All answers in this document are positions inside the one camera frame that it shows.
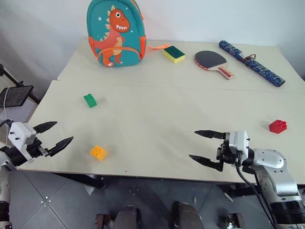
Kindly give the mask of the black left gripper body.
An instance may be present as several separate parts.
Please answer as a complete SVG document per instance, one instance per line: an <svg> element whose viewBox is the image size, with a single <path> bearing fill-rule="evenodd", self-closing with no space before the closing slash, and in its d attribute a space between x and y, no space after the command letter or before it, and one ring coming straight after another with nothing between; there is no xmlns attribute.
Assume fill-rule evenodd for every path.
<svg viewBox="0 0 305 229"><path fill-rule="evenodd" d="M47 148L41 146L42 142L40 140L34 140L31 145L27 145L27 152L32 158L38 158L39 156L49 156L50 152Z"/></svg>

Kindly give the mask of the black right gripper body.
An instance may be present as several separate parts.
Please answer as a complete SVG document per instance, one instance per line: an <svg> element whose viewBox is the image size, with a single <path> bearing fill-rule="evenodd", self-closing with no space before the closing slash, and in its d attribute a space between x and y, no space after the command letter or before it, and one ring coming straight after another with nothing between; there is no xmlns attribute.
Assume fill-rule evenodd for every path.
<svg viewBox="0 0 305 229"><path fill-rule="evenodd" d="M239 153L234 147L229 146L229 141L224 140L223 143L217 148L216 159L219 161L218 166L223 166L224 163L236 165L238 162Z"/></svg>

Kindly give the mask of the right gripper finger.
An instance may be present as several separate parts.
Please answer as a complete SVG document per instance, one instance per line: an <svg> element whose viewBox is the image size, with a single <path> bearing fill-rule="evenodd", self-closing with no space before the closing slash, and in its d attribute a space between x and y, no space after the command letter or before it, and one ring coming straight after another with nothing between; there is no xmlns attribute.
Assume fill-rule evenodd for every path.
<svg viewBox="0 0 305 229"><path fill-rule="evenodd" d="M203 166L206 167L210 167L213 169L216 169L219 172L223 171L223 166L224 163L223 162L212 162L210 159L205 158L205 157L201 157L201 156L195 156L195 155L189 155L189 157L193 160L195 160L196 162L200 163Z"/></svg>
<svg viewBox="0 0 305 229"><path fill-rule="evenodd" d="M206 138L226 139L226 132L221 133L212 130L197 130L194 133Z"/></svg>

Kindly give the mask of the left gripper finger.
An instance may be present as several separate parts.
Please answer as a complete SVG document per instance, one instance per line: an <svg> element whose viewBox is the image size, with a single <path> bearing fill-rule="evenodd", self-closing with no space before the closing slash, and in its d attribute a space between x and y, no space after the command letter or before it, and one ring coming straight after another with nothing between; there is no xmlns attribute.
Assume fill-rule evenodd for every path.
<svg viewBox="0 0 305 229"><path fill-rule="evenodd" d="M50 121L50 122L45 122L43 124L39 124L35 127L33 127L33 129L35 130L35 132L37 134L41 134L49 129L51 129L54 125L56 125L58 122L56 121Z"/></svg>
<svg viewBox="0 0 305 229"><path fill-rule="evenodd" d="M54 156L57 153L59 153L60 151L62 151L64 148L66 148L69 143L73 140L73 136L63 139L60 142L58 142L55 147L51 148L49 150L49 156Z"/></svg>

